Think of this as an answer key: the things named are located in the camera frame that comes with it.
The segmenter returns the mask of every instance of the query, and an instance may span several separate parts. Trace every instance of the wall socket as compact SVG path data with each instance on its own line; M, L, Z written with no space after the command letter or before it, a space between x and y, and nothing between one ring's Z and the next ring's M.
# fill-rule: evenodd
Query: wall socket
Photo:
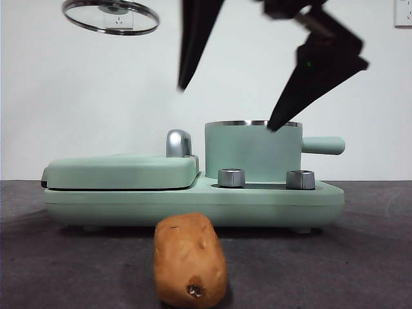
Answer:
M395 0L395 27L412 28L412 0Z

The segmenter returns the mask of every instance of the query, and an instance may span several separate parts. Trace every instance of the small pot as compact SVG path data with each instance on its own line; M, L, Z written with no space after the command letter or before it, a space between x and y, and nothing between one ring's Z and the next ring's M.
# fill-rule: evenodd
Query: small pot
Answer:
M301 153L339 155L340 137L302 138L302 124L288 122L277 132L266 120L210 122L205 126L206 177L220 169L245 170L247 182L283 182L288 171L301 169Z

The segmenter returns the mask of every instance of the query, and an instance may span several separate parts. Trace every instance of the stainless steel pot rim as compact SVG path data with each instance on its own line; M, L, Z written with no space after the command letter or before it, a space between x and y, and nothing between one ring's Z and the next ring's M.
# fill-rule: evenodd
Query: stainless steel pot rim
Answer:
M72 8L77 8L79 6L93 6L93 5L121 8L124 10L134 11L134 12L150 17L152 20L156 22L156 25L152 28L143 29L143 30L123 31L123 30L114 30L114 29L103 29L103 28L98 28L96 26L92 26L90 24L85 24L80 21L77 21L76 19L71 18L67 14L67 11ZM69 21L71 21L73 24L76 24L77 26L80 26L88 30L100 32L100 33L115 34L115 35L148 34L148 33L155 31L160 24L160 18L155 11L153 11L152 9L144 5L140 5L138 3L135 3L132 1L125 1L125 0L66 0L62 4L62 12Z
M208 122L206 124L209 126L267 126L267 120L226 120L226 121L215 121ZM302 123L289 121L284 127L302 127Z

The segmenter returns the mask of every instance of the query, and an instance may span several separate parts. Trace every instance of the metal handle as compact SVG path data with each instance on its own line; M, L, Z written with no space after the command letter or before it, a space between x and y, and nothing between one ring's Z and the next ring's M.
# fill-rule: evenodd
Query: metal handle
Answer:
M302 141L303 153L340 155L345 150L345 141L341 137L304 137Z
M166 157L183 158L192 154L192 138L184 130L173 129L167 133Z

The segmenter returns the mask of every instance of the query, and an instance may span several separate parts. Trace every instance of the white wall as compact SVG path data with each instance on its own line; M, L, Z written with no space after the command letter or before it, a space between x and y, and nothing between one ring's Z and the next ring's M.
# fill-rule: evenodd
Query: white wall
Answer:
M1 1L2 179L39 179L55 158L164 153L169 129L192 135L204 168L206 122L272 112L306 32L227 0L191 84L176 90L180 2L140 1L161 27L118 37L67 22L60 0ZM305 154L323 180L412 179L412 30L394 29L392 0L330 0L326 8L365 40L368 71L294 120L304 135L340 135L341 156Z

